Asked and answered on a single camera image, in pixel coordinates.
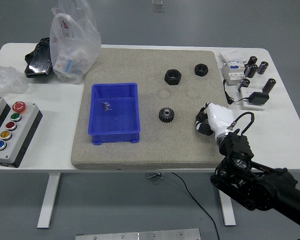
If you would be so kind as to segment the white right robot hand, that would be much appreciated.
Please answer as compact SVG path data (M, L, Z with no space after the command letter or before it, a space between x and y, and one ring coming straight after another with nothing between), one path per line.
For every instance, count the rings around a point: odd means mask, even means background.
M233 132L235 117L233 111L227 107L206 103L195 117L196 130L206 136L214 134L216 143Z

